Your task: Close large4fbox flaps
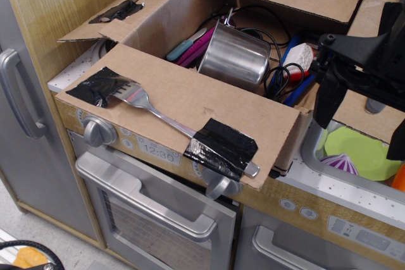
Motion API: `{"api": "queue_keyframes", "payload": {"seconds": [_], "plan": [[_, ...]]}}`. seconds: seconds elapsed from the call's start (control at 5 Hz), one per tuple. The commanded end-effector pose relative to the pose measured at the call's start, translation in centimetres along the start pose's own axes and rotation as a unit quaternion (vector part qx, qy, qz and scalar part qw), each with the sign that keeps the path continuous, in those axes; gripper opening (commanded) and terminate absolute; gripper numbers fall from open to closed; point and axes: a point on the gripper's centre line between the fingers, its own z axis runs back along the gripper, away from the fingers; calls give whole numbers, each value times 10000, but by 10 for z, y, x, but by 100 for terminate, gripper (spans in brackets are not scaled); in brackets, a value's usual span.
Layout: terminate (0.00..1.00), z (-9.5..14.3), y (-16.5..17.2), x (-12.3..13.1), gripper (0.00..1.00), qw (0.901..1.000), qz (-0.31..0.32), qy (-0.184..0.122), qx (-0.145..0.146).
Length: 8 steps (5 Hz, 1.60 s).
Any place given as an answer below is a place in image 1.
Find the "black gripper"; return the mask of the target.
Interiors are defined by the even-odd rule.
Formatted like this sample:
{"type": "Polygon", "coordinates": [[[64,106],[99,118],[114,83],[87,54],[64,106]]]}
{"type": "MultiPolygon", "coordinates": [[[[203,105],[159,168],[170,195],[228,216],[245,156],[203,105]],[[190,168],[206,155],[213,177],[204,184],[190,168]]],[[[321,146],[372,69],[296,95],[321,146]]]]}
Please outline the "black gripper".
{"type": "MultiPolygon", "coordinates": [[[[326,129],[347,91],[404,108],[404,0],[383,6],[375,37],[323,34],[310,72],[319,88],[313,118],[326,129]]],[[[387,159],[404,160],[404,113],[389,108],[387,159]]]]}

